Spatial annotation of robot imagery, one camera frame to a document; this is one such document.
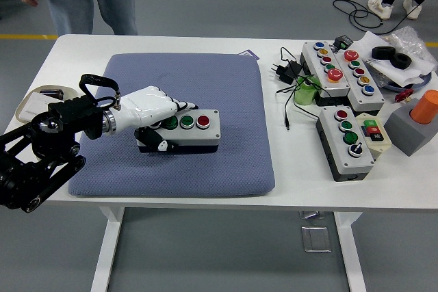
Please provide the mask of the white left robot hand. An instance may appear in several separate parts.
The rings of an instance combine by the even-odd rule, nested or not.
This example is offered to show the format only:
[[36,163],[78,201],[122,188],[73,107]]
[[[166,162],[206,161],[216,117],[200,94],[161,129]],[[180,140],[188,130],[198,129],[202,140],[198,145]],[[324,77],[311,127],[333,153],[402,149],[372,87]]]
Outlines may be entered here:
[[136,139],[152,151],[173,152],[176,145],[165,140],[152,126],[173,117],[180,111],[197,109],[194,103],[178,101],[163,90],[148,86],[120,99],[120,107],[107,111],[108,135],[120,133],[126,128],[135,128]]

